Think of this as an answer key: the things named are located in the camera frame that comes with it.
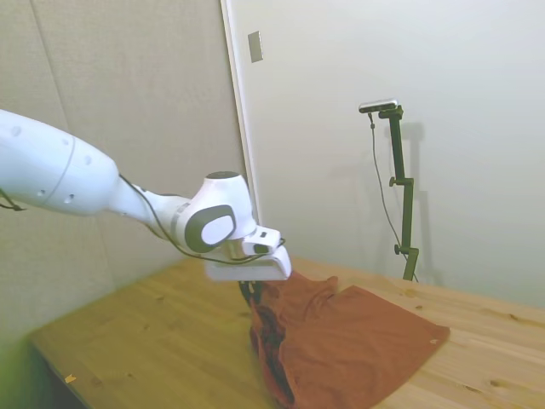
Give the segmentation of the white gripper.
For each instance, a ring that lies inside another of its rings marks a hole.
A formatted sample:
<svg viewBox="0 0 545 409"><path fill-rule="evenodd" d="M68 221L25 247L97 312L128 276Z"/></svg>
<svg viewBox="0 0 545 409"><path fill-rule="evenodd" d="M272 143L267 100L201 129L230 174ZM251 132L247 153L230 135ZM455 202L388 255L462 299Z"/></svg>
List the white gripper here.
<svg viewBox="0 0 545 409"><path fill-rule="evenodd" d="M206 261L204 271L214 281L239 281L241 295L250 306L251 299L255 304L261 301L262 281L287 280L292 267L288 251L284 246L280 246L272 254L253 262L229 265Z"/></svg>

